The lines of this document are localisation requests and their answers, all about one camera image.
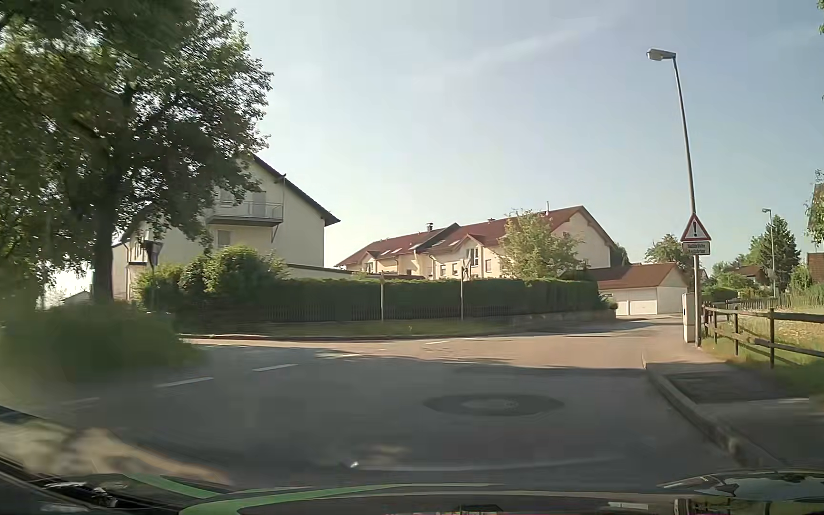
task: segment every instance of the green stripe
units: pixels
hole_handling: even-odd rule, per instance
[[[203,490],[202,488],[197,488],[196,486],[189,486],[184,485],[182,483],[177,483],[177,481],[171,481],[166,477],[161,477],[160,475],[154,474],[124,474],[126,477],[130,479],[134,479],[145,485],[156,486],[161,488],[162,490],[167,490],[169,492],[174,492],[177,494],[185,495],[188,497],[196,497],[196,498],[209,498],[223,495],[222,492],[213,492],[212,490]]]
[[[194,506],[189,506],[180,510],[179,515],[238,515],[239,509],[251,508],[255,506],[265,506],[267,504],[278,504],[280,502],[294,502],[296,500],[310,500],[314,498],[338,496],[343,494],[355,494],[359,492],[369,492],[372,490],[384,490],[386,488],[400,488],[403,486],[490,486],[489,484],[473,483],[412,483],[404,485],[367,485],[367,486],[346,486],[342,488],[327,488],[323,490],[312,490],[310,492],[290,492],[287,494],[275,494],[261,497],[232,498],[203,502]]]

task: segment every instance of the warning sign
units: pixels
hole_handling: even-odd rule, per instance
[[[682,231],[682,237],[680,241],[710,241],[711,235],[708,234],[708,231],[704,229],[704,226],[701,224],[701,220],[698,219],[698,215],[692,215],[689,218],[689,223],[686,224],[686,230]]]

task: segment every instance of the dashed line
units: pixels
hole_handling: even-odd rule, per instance
[[[174,381],[172,383],[161,383],[158,385],[154,385],[155,388],[167,388],[171,386],[179,386],[179,385],[188,385],[189,383],[198,383],[200,381],[211,381],[214,378],[195,378],[192,380],[183,380],[183,381]]]
[[[253,369],[254,372],[266,372],[267,370],[286,369],[288,367],[296,367],[297,363],[286,363],[285,365],[273,365],[272,367],[262,367],[261,369]]]
[[[85,397],[84,399],[75,399],[74,401],[60,402],[63,406],[72,406],[74,404],[85,404],[86,402],[98,402],[100,397]]]

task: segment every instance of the asphalt road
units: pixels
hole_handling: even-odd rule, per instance
[[[678,321],[659,319],[571,334],[205,341],[198,368],[16,407],[107,428],[223,470],[236,486],[497,482],[650,491],[736,467],[647,381],[645,360],[688,353],[680,340]]]

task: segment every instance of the supplementary sign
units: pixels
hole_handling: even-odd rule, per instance
[[[686,224],[686,230],[682,231],[680,241],[710,241],[711,235],[704,229],[698,215],[692,214],[689,218],[689,223]]]
[[[684,241],[682,242],[682,253],[687,256],[710,256],[710,241]]]

